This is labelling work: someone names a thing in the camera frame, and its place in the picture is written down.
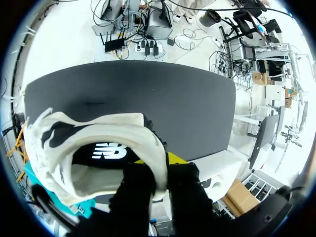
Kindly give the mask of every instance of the cardboard box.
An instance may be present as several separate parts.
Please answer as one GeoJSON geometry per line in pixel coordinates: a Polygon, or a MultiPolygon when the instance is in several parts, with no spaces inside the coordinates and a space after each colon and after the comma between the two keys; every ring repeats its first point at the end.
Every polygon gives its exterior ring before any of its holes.
{"type": "Polygon", "coordinates": [[[290,109],[291,106],[292,106],[292,100],[286,98],[286,99],[285,99],[285,107],[290,109]]]}
{"type": "Polygon", "coordinates": [[[292,89],[286,88],[285,89],[285,98],[291,100],[292,99],[291,94],[292,94],[292,89]]]}
{"type": "Polygon", "coordinates": [[[268,80],[267,80],[267,84],[268,84],[268,85],[274,85],[274,84],[275,84],[275,81],[274,81],[274,80],[269,80],[269,79],[268,79],[268,80]]]}
{"type": "Polygon", "coordinates": [[[252,81],[257,85],[267,85],[268,84],[268,76],[266,73],[253,73],[252,81]]]}
{"type": "Polygon", "coordinates": [[[222,198],[223,202],[226,204],[226,206],[228,207],[229,211],[231,211],[231,213],[235,216],[235,217],[239,217],[241,216],[240,211],[237,209],[237,207],[233,204],[233,202],[229,199],[228,196],[223,196],[222,198]]]}
{"type": "Polygon", "coordinates": [[[227,197],[229,197],[241,214],[245,214],[260,203],[237,179],[234,180],[231,188],[228,190],[227,197]]]}

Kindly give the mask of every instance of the black table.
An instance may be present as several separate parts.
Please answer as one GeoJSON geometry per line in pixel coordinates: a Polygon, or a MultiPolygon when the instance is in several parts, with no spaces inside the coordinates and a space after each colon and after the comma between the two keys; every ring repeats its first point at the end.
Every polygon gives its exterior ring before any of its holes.
{"type": "Polygon", "coordinates": [[[235,98],[234,83],[208,71],[111,61],[67,68],[30,83],[25,113],[30,124],[49,107],[77,121],[143,113],[167,150],[189,161],[227,149],[235,98]]]}

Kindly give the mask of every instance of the white sneaker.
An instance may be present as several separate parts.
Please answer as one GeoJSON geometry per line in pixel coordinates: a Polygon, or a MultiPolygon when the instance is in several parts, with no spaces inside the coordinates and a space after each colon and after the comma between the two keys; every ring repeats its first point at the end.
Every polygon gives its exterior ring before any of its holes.
{"type": "Polygon", "coordinates": [[[178,16],[178,15],[176,15],[176,14],[173,15],[173,21],[174,21],[174,22],[179,22],[180,19],[181,19],[181,16],[178,16]]]}
{"type": "Polygon", "coordinates": [[[192,17],[187,17],[186,15],[184,15],[186,17],[187,22],[191,25],[193,24],[193,18],[192,17]]]}

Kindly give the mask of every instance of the power strip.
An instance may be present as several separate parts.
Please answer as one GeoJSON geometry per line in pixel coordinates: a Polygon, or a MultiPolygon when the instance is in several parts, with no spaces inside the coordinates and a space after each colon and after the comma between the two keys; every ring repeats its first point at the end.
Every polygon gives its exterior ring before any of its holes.
{"type": "MultiPolygon", "coordinates": [[[[163,53],[163,47],[161,44],[157,44],[158,46],[158,52],[159,54],[163,53]]],[[[135,45],[135,52],[136,53],[143,53],[145,54],[145,48],[142,48],[141,47],[141,42],[139,42],[137,45],[135,45]]],[[[150,48],[150,54],[153,54],[154,53],[154,48],[150,48]]]]}

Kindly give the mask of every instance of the black office chair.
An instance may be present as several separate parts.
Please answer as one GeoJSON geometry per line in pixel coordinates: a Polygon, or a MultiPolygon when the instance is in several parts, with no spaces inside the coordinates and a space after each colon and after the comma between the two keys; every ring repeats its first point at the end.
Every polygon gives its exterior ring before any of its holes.
{"type": "Polygon", "coordinates": [[[225,19],[222,19],[224,22],[226,22],[228,25],[232,27],[231,31],[228,34],[224,32],[224,29],[222,26],[219,27],[223,33],[224,42],[229,42],[237,38],[240,38],[242,36],[246,36],[249,39],[252,39],[253,33],[258,32],[249,13],[251,13],[261,24],[261,21],[258,19],[258,17],[262,14],[262,11],[267,11],[266,7],[260,1],[253,1],[253,0],[245,4],[244,7],[251,8],[251,9],[249,10],[242,9],[239,11],[235,11],[233,13],[233,20],[237,23],[237,25],[235,25],[231,21],[231,19],[228,17],[225,17],[225,19]],[[247,24],[247,21],[253,24],[253,28],[249,27],[249,25],[247,24]],[[236,33],[236,36],[228,38],[233,32],[236,33]]]}

